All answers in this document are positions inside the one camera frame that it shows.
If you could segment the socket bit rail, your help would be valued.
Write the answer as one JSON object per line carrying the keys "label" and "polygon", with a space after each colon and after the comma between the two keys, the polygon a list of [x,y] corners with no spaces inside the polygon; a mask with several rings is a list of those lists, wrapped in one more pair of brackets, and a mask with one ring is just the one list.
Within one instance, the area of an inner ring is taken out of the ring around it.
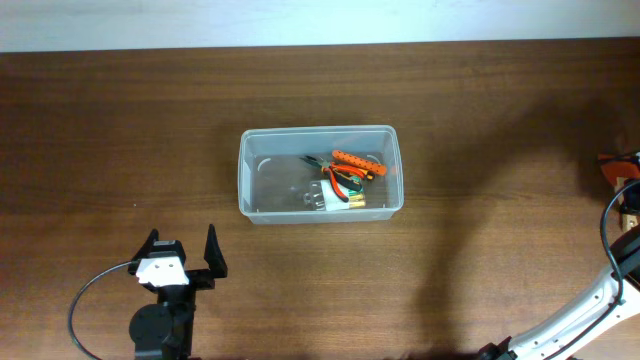
{"label": "socket bit rail", "polygon": [[366,175],[385,176],[387,174],[387,167],[380,163],[375,163],[340,150],[334,150],[332,156],[341,163],[362,170]]}

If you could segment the clear screwdriver set case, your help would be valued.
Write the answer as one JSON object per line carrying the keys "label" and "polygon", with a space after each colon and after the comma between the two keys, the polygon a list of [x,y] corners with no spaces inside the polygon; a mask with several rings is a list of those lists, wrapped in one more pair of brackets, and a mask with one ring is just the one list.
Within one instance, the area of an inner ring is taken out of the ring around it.
{"label": "clear screwdriver set case", "polygon": [[316,211],[338,211],[366,206],[365,195],[362,191],[350,190],[343,185],[338,185],[339,190],[348,197],[344,202],[338,197],[328,180],[316,180],[309,183],[308,191],[303,195],[303,201],[307,207]]}

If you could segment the orange black pliers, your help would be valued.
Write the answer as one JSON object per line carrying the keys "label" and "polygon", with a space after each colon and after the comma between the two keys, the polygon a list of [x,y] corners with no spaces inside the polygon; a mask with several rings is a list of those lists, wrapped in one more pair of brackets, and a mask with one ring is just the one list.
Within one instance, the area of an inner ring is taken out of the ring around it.
{"label": "orange black pliers", "polygon": [[301,160],[320,168],[323,173],[328,172],[334,190],[337,189],[338,185],[341,185],[346,189],[361,192],[363,190],[362,182],[364,180],[371,181],[375,178],[374,175],[366,175],[362,170],[350,165],[329,162],[308,155],[301,157]]}

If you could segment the red wooden-handled scraper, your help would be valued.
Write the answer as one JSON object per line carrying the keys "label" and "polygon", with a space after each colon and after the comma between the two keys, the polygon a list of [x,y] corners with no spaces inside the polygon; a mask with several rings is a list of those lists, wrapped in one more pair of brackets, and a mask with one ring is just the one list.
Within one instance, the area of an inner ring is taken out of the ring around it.
{"label": "red wooden-handled scraper", "polygon": [[[626,180],[639,179],[639,152],[599,154],[597,162],[605,179],[615,191],[620,190]],[[639,224],[639,214],[628,215],[620,212],[620,223],[624,232],[629,231]]]}

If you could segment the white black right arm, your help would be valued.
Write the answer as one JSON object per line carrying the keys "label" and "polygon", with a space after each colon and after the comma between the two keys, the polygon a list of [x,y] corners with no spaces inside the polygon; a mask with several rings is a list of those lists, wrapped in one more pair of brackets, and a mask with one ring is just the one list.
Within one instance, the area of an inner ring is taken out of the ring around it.
{"label": "white black right arm", "polygon": [[534,328],[475,356],[484,360],[572,359],[588,343],[639,314],[639,152],[600,154],[615,194],[600,218],[608,265],[593,284]]}

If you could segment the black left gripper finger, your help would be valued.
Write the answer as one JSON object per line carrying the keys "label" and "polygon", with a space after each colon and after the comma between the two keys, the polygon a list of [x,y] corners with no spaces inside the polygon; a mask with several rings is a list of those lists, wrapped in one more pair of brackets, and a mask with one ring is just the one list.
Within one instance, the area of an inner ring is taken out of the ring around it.
{"label": "black left gripper finger", "polygon": [[141,259],[146,258],[148,254],[151,252],[152,246],[158,240],[159,240],[159,231],[157,229],[152,229],[149,236],[141,246],[141,248],[132,257],[132,262],[137,263]]}
{"label": "black left gripper finger", "polygon": [[219,279],[228,276],[228,266],[219,246],[216,229],[213,224],[208,227],[204,260],[207,262],[213,278]]}

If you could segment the red handled pliers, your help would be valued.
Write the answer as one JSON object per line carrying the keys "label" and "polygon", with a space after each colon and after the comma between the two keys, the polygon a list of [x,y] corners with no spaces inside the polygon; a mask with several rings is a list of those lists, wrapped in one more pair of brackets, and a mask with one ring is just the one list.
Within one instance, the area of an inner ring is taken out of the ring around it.
{"label": "red handled pliers", "polygon": [[343,202],[348,202],[352,193],[363,192],[363,181],[369,179],[368,173],[352,165],[338,164],[320,160],[319,165],[329,176],[331,188]]}

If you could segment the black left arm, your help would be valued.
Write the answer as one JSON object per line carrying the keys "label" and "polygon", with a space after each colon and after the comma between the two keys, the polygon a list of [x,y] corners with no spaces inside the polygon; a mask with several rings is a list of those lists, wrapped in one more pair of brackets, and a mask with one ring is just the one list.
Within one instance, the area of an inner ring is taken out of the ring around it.
{"label": "black left arm", "polygon": [[191,357],[196,294],[214,289],[217,279],[228,276],[213,225],[208,227],[203,258],[205,268],[187,270],[182,243],[163,241],[154,229],[131,259],[128,273],[157,296],[155,303],[141,307],[130,320],[136,359]]}

